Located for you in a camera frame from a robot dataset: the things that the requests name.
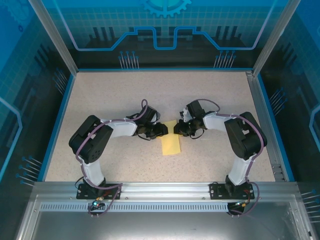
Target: speckled tabletop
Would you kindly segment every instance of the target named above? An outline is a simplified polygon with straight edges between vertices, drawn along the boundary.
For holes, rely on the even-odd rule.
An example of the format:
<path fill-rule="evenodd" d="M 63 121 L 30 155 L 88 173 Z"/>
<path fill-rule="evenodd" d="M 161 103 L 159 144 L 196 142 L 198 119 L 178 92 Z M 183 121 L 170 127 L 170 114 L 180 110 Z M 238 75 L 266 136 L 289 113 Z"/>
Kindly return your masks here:
<path fill-rule="evenodd" d="M 161 114 L 160 122 L 179 119 L 192 100 L 216 101 L 221 113 L 251 112 L 258 120 L 244 72 L 158 71 L 78 73 L 52 155 L 46 181 L 72 181 L 82 176 L 68 146 L 70 137 L 89 115 L 118 119 L 138 113 L 141 100 Z M 201 102 L 206 111 L 215 106 Z M 181 153 L 162 156 L 161 140 L 112 138 L 100 157 L 108 182 L 212 182 L 224 181 L 234 153 L 228 136 L 207 130 L 197 140 L 180 137 Z M 256 159 L 251 181 L 275 181 L 266 148 Z"/>

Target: robotic arm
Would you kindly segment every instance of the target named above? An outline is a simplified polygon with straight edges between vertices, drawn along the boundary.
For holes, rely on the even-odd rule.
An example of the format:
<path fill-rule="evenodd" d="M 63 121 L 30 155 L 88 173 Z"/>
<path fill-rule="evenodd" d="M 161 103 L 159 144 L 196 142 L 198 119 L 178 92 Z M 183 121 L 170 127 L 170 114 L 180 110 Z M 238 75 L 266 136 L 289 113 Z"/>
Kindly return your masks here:
<path fill-rule="evenodd" d="M 240 114 L 241 117 L 253 124 L 258 133 L 245 121 L 233 115 L 219 114 L 215 111 L 205 112 L 197 100 L 189 103 L 180 112 L 180 115 L 182 119 L 174 127 L 175 134 L 193 138 L 197 130 L 202 130 L 202 134 L 205 130 L 227 132 L 235 158 L 232 169 L 226 176 L 224 187 L 229 197 L 241 195 L 243 189 L 248 187 L 246 174 L 250 167 L 250 162 L 261 149 L 261 141 L 258 134 L 263 139 L 263 146 L 267 145 L 266 136 L 253 115 L 250 112 Z"/>
<path fill-rule="evenodd" d="M 81 159 L 81 165 L 84 172 L 84 184 L 87 189 L 96 196 L 102 196 L 104 191 L 95 188 L 105 187 L 106 179 L 102 174 L 99 158 L 102 155 L 109 139 L 121 137 L 121 136 L 139 136 L 145 134 L 145 140 L 153 140 L 158 136 L 168 134 L 168 128 L 159 122 L 160 114 L 150 106 L 144 106 L 140 113 L 136 113 L 132 116 L 127 116 L 123 121 L 111 121 L 106 125 L 100 127 L 94 135 L 85 143 L 79 153 Z M 74 133 L 69 141 L 69 146 L 72 148 L 74 154 L 77 153 L 80 146 L 83 144 L 88 135 L 105 120 L 91 115 L 79 129 Z"/>

